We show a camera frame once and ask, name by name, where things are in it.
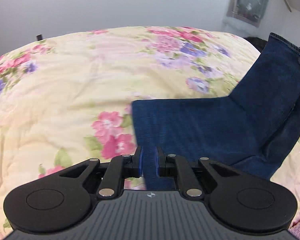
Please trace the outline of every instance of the ribbed gray surface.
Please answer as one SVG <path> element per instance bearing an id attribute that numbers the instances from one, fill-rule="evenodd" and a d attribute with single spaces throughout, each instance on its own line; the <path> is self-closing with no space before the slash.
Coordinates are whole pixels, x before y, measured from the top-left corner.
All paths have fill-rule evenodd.
<path id="1" fill-rule="evenodd" d="M 93 214 L 70 230 L 51 235 L 14 231 L 7 240 L 293 240 L 288 231 L 270 236 L 233 232 L 208 213 L 201 202 L 188 201 L 177 191 L 125 190 L 112 201 L 100 202 Z"/>

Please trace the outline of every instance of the dark blue jeans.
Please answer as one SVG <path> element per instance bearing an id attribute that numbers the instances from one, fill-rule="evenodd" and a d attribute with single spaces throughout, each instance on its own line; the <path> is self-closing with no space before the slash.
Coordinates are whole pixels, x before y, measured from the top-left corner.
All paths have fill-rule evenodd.
<path id="1" fill-rule="evenodd" d="M 205 156 L 270 179 L 300 137 L 300 48 L 271 33 L 229 96 L 137 100 L 132 116 L 148 190 L 174 187 L 156 175 L 155 146 L 190 162 Z"/>

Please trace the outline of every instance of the blue pants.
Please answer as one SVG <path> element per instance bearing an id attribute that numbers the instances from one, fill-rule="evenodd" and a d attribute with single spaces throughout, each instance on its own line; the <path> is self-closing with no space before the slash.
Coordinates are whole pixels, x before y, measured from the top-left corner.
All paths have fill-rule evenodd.
<path id="1" fill-rule="evenodd" d="M 173 179 L 156 175 L 156 146 L 270 179 L 300 137 L 300 48 L 271 33 L 229 96 L 137 100 L 132 117 L 148 190 L 174 188 Z"/>

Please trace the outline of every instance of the metal pin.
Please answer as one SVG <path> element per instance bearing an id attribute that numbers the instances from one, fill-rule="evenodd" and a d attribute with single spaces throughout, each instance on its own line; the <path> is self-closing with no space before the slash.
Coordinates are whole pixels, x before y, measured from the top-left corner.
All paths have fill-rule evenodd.
<path id="1" fill-rule="evenodd" d="M 114 190 L 111 188 L 103 188 L 99 190 L 99 194 L 103 197 L 110 197 L 114 194 Z"/>
<path id="2" fill-rule="evenodd" d="M 191 189 L 188 189 L 186 193 L 190 197 L 200 197 L 202 194 L 202 191 L 197 188 L 191 188 Z"/>

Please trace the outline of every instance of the bed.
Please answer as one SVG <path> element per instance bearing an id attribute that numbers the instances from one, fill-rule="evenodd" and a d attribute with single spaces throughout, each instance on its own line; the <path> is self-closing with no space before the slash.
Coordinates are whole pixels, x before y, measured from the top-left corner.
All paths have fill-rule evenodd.
<path id="1" fill-rule="evenodd" d="M 0 239 L 13 188 L 91 157 L 136 148 L 137 99 L 227 96 L 259 52 L 229 33 L 189 27 L 124 27 L 37 41 L 0 57 Z M 300 138 L 271 178 L 298 200 Z M 143 179 L 125 188 L 145 189 Z"/>

